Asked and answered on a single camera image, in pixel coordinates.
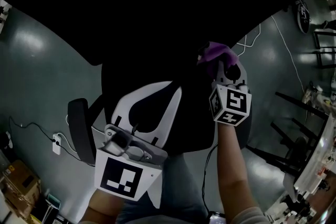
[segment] black table leg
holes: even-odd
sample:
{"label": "black table leg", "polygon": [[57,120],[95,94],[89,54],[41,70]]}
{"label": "black table leg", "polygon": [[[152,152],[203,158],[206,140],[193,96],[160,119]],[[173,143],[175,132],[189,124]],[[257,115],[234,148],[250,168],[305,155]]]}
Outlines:
{"label": "black table leg", "polygon": [[300,127],[300,131],[305,134],[308,138],[317,140],[317,135],[315,135],[311,130],[305,127],[301,122],[297,121],[296,119],[292,118],[292,121]]}
{"label": "black table leg", "polygon": [[285,134],[277,125],[275,125],[274,122],[271,123],[271,126],[273,127],[274,130],[277,131],[278,134],[280,134],[283,138],[282,142],[285,144],[289,149],[293,148],[294,142]]}
{"label": "black table leg", "polygon": [[270,160],[267,161],[267,163],[270,164],[270,165],[273,165],[275,167],[278,167],[284,173],[289,173],[289,174],[293,175],[294,177],[297,177],[299,175],[299,172],[296,169],[294,169],[294,168],[292,168],[292,167],[290,167],[286,164],[283,164],[279,161],[275,161],[275,160],[270,159]]}
{"label": "black table leg", "polygon": [[290,159],[286,159],[286,158],[279,157],[279,156],[274,155],[274,154],[270,154],[270,153],[265,152],[265,151],[261,151],[257,148],[250,147],[249,145],[246,145],[246,148],[249,149],[250,151],[252,151],[254,154],[258,155],[260,158],[263,158],[267,163],[272,162],[272,161],[279,161],[279,162],[282,162],[284,164],[288,164],[288,165],[292,165],[292,166],[300,168],[300,165],[298,163],[293,162]]}
{"label": "black table leg", "polygon": [[305,103],[302,103],[301,101],[299,100],[296,100],[295,98],[293,97],[290,97],[288,95],[285,95],[283,93],[280,93],[280,92],[276,92],[275,95],[281,97],[281,98],[284,98],[285,100],[287,100],[288,102],[291,102],[292,104],[295,104],[313,114],[315,114],[316,116],[319,116],[321,119],[324,119],[326,120],[328,118],[328,115],[326,115],[324,112],[321,112],[313,107],[311,107],[310,105],[307,105]]}

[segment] gray floor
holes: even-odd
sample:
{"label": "gray floor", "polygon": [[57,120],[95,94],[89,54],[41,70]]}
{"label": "gray floor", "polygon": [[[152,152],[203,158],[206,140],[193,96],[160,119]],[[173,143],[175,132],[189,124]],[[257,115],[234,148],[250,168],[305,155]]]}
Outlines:
{"label": "gray floor", "polygon": [[[312,30],[314,25],[330,19],[326,0],[307,0],[307,4]],[[311,80],[329,91],[333,70],[316,68],[316,57],[311,54],[315,48],[313,36],[299,31],[291,11],[280,11],[274,18],[292,52],[303,86]],[[248,35],[247,44],[257,33],[258,28]],[[242,49],[241,46],[234,48],[236,52]],[[253,94],[254,115],[249,144],[284,156],[287,150],[279,144],[280,137],[270,123],[276,121],[295,138],[299,133],[288,119],[294,116],[303,122],[306,115],[274,95],[279,91],[301,99],[302,89],[271,18],[261,24],[261,35],[240,60],[248,72],[248,84]],[[68,102],[86,98],[91,104],[101,94],[101,67],[89,65],[52,31],[16,9],[12,10],[0,35],[0,61],[0,120],[4,124],[11,115],[17,123],[35,121],[47,128],[49,134],[62,131],[70,138],[65,122]],[[311,117],[308,124],[318,130],[319,123]],[[102,114],[95,125],[103,129]],[[65,152],[60,156],[53,153],[50,141],[35,127],[22,130],[12,126],[12,129],[12,139],[20,157],[40,176],[43,188],[49,189],[62,201],[61,214],[70,221],[79,221],[94,191],[94,168]],[[103,136],[94,132],[94,139],[99,146]],[[200,190],[208,152],[185,154]],[[253,194],[261,208],[266,210],[284,190],[283,173],[247,150],[243,150],[243,155]],[[208,166],[205,198],[210,210],[223,211],[217,187],[216,151]]]}

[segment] person's leg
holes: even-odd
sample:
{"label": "person's leg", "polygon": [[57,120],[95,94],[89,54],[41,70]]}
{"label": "person's leg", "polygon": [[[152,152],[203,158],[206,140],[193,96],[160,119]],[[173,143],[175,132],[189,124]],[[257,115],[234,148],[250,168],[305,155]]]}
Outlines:
{"label": "person's leg", "polygon": [[163,166],[160,212],[192,223],[203,223],[207,211],[183,155],[170,156]]}
{"label": "person's leg", "polygon": [[134,219],[140,219],[159,214],[159,210],[153,206],[146,191],[139,201],[125,200],[124,207],[118,215],[116,223],[127,223]]}

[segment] black chair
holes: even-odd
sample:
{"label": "black chair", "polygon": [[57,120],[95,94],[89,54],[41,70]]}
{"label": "black chair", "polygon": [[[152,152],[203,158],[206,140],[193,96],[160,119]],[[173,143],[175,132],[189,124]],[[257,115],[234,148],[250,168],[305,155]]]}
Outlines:
{"label": "black chair", "polygon": [[[324,120],[324,123],[320,134],[316,136],[302,123],[292,118],[292,121],[300,127],[300,131],[305,136],[307,136],[309,140],[307,142],[304,137],[299,137],[295,142],[293,142],[274,122],[272,122],[271,126],[282,136],[281,144],[284,144],[289,148],[289,151],[287,152],[285,158],[261,151],[257,148],[250,147],[249,145],[246,145],[246,148],[248,148],[259,157],[263,158],[268,164],[274,165],[281,169],[283,172],[292,174],[294,177],[298,177],[300,175],[300,170],[305,168],[308,160],[310,159],[313,151],[316,148],[317,142],[323,133],[328,116],[323,112],[314,109],[311,106],[302,103],[301,101],[296,100],[295,98],[289,97],[279,92],[276,92],[275,94],[291,102],[292,104],[295,104],[307,110],[308,112],[311,112],[322,118]],[[316,141],[313,146],[310,145],[312,140]],[[309,150],[311,150],[311,153],[310,156],[307,158],[307,152]]]}
{"label": "black chair", "polygon": [[314,37],[315,37],[315,42],[316,42],[316,48],[319,49],[318,51],[315,52],[316,56],[317,56],[317,63],[318,63],[318,67],[320,69],[326,69],[326,68],[335,68],[336,65],[323,65],[322,63],[322,58],[321,55],[323,54],[336,54],[336,51],[320,51],[320,49],[324,49],[324,48],[331,48],[331,49],[336,49],[335,46],[331,46],[331,47],[321,47],[320,45],[320,40],[319,40],[319,35],[321,36],[332,36],[335,37],[336,33],[334,32],[327,32],[327,31],[315,31],[314,32]]}

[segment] human arm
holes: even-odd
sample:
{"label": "human arm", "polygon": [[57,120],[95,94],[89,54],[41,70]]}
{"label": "human arm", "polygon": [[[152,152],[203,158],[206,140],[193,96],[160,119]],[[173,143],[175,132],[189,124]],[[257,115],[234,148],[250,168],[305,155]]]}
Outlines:
{"label": "human arm", "polygon": [[91,221],[98,224],[115,223],[123,204],[124,200],[122,198],[97,189],[93,193],[89,206],[80,222]]}
{"label": "human arm", "polygon": [[227,223],[256,203],[248,186],[247,171],[235,128],[218,124],[217,170],[220,198]]}

